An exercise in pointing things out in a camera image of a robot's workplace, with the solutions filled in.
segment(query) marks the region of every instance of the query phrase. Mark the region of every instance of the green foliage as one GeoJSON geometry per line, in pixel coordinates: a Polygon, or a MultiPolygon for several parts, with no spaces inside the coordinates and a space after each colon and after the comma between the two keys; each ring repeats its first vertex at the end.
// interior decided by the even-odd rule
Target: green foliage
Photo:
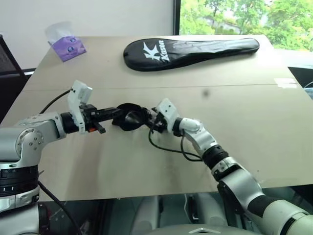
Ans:
{"type": "Polygon", "coordinates": [[[215,34],[217,34],[217,35],[238,35],[233,29],[223,29],[222,26],[215,29],[215,34]]]}
{"type": "Polygon", "coordinates": [[[257,27],[266,12],[264,0],[238,0],[233,6],[240,34],[246,34],[249,27],[257,27]]]}
{"type": "Polygon", "coordinates": [[[241,34],[264,34],[275,48],[313,51],[313,0],[182,0],[180,33],[191,35],[236,34],[213,29],[204,19],[237,25],[241,34]],[[227,18],[231,9],[235,18],[227,18]],[[262,16],[267,21],[261,25],[262,16]]]}
{"type": "Polygon", "coordinates": [[[274,1],[265,30],[276,48],[312,51],[313,1],[274,1]]]}
{"type": "Polygon", "coordinates": [[[216,13],[224,12],[232,4],[232,0],[206,0],[205,5],[212,9],[212,16],[215,17],[216,13]]]}
{"type": "Polygon", "coordinates": [[[208,15],[205,0],[182,0],[180,8],[180,34],[182,35],[208,35],[214,34],[203,18],[208,15]]]}

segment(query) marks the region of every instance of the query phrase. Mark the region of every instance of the purple tissue box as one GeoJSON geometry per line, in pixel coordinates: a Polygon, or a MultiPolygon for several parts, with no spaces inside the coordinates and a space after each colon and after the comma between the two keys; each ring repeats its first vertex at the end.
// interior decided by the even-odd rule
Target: purple tissue box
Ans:
{"type": "Polygon", "coordinates": [[[60,38],[51,47],[63,62],[86,52],[82,41],[74,36],[60,38]]]}

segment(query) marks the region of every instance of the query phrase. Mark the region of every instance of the wire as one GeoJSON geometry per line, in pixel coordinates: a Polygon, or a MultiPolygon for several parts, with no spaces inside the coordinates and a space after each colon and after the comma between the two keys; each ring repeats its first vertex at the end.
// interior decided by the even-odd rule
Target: wire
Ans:
{"type": "Polygon", "coordinates": [[[202,159],[200,156],[197,156],[197,158],[199,159],[191,159],[191,158],[188,158],[188,156],[186,155],[186,152],[184,151],[184,139],[185,139],[185,136],[182,136],[181,137],[181,140],[180,140],[180,149],[181,149],[181,153],[183,154],[183,156],[185,157],[185,159],[187,159],[188,161],[191,161],[191,162],[202,162],[202,159]]]}
{"type": "Polygon", "coordinates": [[[53,100],[51,100],[45,107],[44,109],[41,110],[41,112],[39,114],[43,114],[55,101],[57,101],[59,98],[65,96],[66,94],[68,94],[70,92],[70,89],[67,90],[66,92],[63,92],[62,94],[60,94],[59,96],[55,97],[53,100]]]}
{"type": "MultiPolygon", "coordinates": [[[[44,109],[42,109],[42,111],[39,114],[43,114],[55,101],[57,101],[58,99],[60,99],[61,97],[65,96],[66,94],[68,94],[70,92],[70,89],[67,90],[66,92],[63,92],[62,94],[60,94],[59,96],[55,97],[53,100],[51,100],[45,107],[44,109]]],[[[72,215],[70,214],[70,212],[67,210],[67,208],[64,206],[64,204],[56,197],[53,195],[52,192],[50,192],[40,181],[38,181],[38,185],[39,187],[42,189],[42,191],[44,191],[56,204],[58,204],[60,206],[60,208],[64,211],[65,214],[67,214],[68,218],[71,220],[72,224],[75,227],[75,230],[77,232],[78,235],[83,235],[77,222],[75,221],[75,219],[72,217],[72,215]]]]}
{"type": "Polygon", "coordinates": [[[37,234],[37,235],[40,235],[38,233],[33,233],[33,232],[22,233],[22,234],[19,234],[19,235],[24,235],[24,234],[37,234]]]}
{"type": "MultiPolygon", "coordinates": [[[[165,151],[169,151],[169,152],[174,152],[174,153],[182,153],[182,151],[179,151],[179,150],[174,150],[174,149],[169,149],[169,148],[163,148],[163,147],[160,147],[158,145],[156,145],[155,143],[153,143],[152,139],[151,139],[151,134],[153,133],[153,129],[156,125],[156,122],[153,123],[152,127],[150,128],[149,130],[149,134],[148,134],[148,139],[149,139],[149,142],[150,144],[152,144],[154,147],[158,148],[158,149],[161,149],[161,150],[165,150],[165,151]]],[[[192,162],[200,162],[202,160],[196,160],[196,159],[190,159],[188,158],[186,155],[190,155],[190,156],[194,156],[194,157],[197,157],[197,158],[200,158],[198,155],[196,154],[193,154],[193,153],[188,153],[188,152],[184,152],[184,157],[189,160],[189,161],[192,161],[192,162]]]]}
{"type": "Polygon", "coordinates": [[[42,191],[44,191],[56,204],[58,204],[62,208],[62,210],[65,212],[65,214],[67,214],[68,218],[71,220],[72,224],[74,225],[77,234],[78,235],[83,235],[81,230],[80,230],[80,228],[79,228],[79,226],[78,226],[78,224],[77,224],[77,222],[72,217],[72,215],[67,210],[67,208],[63,205],[63,203],[56,196],[54,196],[53,193],[50,192],[40,181],[38,181],[38,185],[40,186],[42,191]]]}
{"type": "Polygon", "coordinates": [[[304,88],[307,88],[309,85],[313,84],[313,81],[308,83],[307,85],[304,86],[304,88]]]}
{"type": "Polygon", "coordinates": [[[191,220],[190,220],[190,217],[189,217],[189,214],[187,212],[187,194],[185,193],[185,203],[184,203],[184,211],[185,211],[185,214],[187,216],[187,219],[189,220],[189,223],[192,224],[191,220]]]}

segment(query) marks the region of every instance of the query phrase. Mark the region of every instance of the table surface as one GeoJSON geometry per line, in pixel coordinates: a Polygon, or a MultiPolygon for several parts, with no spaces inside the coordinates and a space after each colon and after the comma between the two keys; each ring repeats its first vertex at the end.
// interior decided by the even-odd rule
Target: table surface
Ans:
{"type": "MultiPolygon", "coordinates": [[[[172,36],[179,40],[228,40],[247,36],[172,36]]],[[[311,184],[312,101],[294,81],[265,36],[252,56],[233,56],[188,67],[138,72],[123,62],[125,46],[139,37],[83,37],[87,53],[62,63],[49,50],[1,126],[38,113],[75,79],[93,87],[97,108],[132,102],[154,107],[169,98],[184,117],[205,123],[217,141],[263,187],[311,184]]],[[[62,98],[48,111],[67,111],[62,98]]],[[[42,153],[40,180],[61,200],[89,200],[216,191],[203,163],[155,149],[148,128],[123,132],[104,122],[105,134],[70,134],[42,153]]],[[[179,138],[154,134],[161,146],[179,148],[179,138]]],[[[192,151],[186,141],[186,149],[192,151]]],[[[44,193],[41,200],[50,200],[44,193]]]]}

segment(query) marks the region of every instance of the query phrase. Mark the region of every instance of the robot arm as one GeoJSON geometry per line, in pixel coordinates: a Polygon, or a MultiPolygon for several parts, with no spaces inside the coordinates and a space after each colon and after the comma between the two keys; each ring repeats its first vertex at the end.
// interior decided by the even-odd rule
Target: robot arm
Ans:
{"type": "Polygon", "coordinates": [[[255,178],[218,145],[199,120],[181,118],[169,99],[156,107],[176,136],[185,135],[210,168],[221,197],[231,202],[236,213],[246,213],[265,235],[311,235],[313,216],[278,198],[266,196],[255,178]]]}
{"type": "Polygon", "coordinates": [[[38,114],[0,129],[0,213],[39,199],[38,164],[42,149],[73,132],[105,129],[99,122],[113,119],[121,110],[98,110],[86,104],[91,88],[75,81],[68,96],[70,112],[38,114]]]}

